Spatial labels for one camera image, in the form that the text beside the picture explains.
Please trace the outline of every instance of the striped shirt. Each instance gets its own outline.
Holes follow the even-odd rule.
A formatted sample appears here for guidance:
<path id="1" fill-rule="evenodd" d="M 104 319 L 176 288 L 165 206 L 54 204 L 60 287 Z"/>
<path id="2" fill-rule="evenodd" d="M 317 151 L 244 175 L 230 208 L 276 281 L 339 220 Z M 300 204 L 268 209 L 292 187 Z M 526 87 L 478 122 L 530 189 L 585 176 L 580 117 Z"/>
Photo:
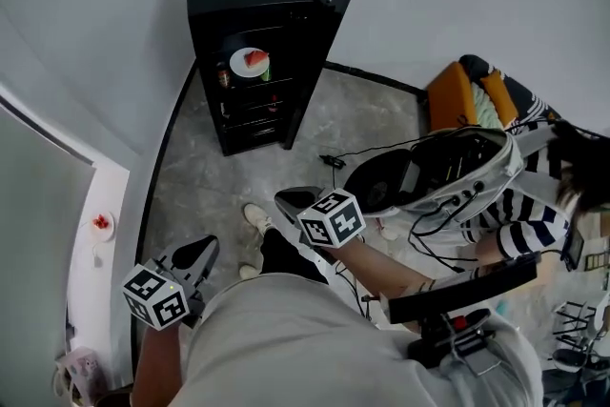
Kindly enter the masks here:
<path id="1" fill-rule="evenodd" d="M 532 131 L 538 126 L 530 123 L 527 128 Z M 565 164 L 560 159 L 550 159 L 545 147 L 525 159 L 524 171 L 546 173 L 559 184 Z M 498 248 L 506 258 L 551 246 L 567 235 L 569 226 L 570 223 L 550 207 L 512 189 L 506 189 L 496 202 L 466 225 L 480 228 L 483 235 L 495 233 Z M 472 233 L 467 234 L 475 242 Z"/>

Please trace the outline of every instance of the marble floor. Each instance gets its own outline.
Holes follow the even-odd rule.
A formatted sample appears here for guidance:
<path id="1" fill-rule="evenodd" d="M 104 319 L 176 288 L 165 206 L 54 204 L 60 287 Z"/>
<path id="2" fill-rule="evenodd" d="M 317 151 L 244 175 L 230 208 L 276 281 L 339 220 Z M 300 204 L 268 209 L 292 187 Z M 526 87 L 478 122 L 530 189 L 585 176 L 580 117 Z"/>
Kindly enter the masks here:
<path id="1" fill-rule="evenodd" d="M 279 230 L 291 242 L 297 242 L 296 230 L 275 207 L 276 192 L 302 185 L 330 187 L 331 169 L 318 158 L 320 154 L 355 152 L 413 139 L 426 133 L 421 127 L 422 120 L 425 117 L 421 116 L 421 108 L 408 92 L 324 71 L 291 151 L 275 145 L 224 157 L 216 141 L 201 80 L 196 75 L 162 162 L 143 260 L 159 254 L 171 243 L 191 242 L 204 234 L 217 235 L 220 256 L 201 289 L 204 298 L 211 298 L 238 280 L 238 263 L 260 264 L 257 250 L 261 239 L 242 217 L 244 204 L 261 205 Z M 344 158 L 348 166 L 336 173 L 337 186 L 358 163 L 375 154 Z M 424 274 L 435 278 L 447 275 L 445 268 L 432 258 L 417 254 L 404 239 L 385 241 L 371 225 L 364 236 L 368 244 Z M 297 247 L 318 265 L 331 287 L 356 308 L 348 285 L 335 275 L 333 267 L 307 247 Z M 505 315 L 530 338 L 540 358 L 545 360 L 556 346 L 550 336 L 555 307 L 565 299 L 598 291 L 600 284 L 601 274 L 568 274 L 558 264 L 551 284 L 499 297 L 491 305 L 496 306 L 504 299 Z M 391 327 L 376 304 L 372 316 L 379 327 Z"/>

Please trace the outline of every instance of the shoe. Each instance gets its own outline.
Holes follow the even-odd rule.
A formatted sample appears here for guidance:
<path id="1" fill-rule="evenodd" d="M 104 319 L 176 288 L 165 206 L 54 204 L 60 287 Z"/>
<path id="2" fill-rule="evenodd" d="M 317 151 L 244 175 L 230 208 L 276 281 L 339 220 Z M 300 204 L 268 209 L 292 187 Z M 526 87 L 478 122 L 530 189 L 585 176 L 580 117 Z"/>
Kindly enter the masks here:
<path id="1" fill-rule="evenodd" d="M 276 229 L 275 224 L 267 213 L 255 204 L 246 204 L 244 206 L 244 216 L 250 224 L 258 229 L 260 235 L 265 235 L 270 229 Z"/>
<path id="2" fill-rule="evenodd" d="M 239 277 L 242 280 L 249 280 L 260 275 L 260 271 L 252 265 L 240 265 L 239 266 Z"/>

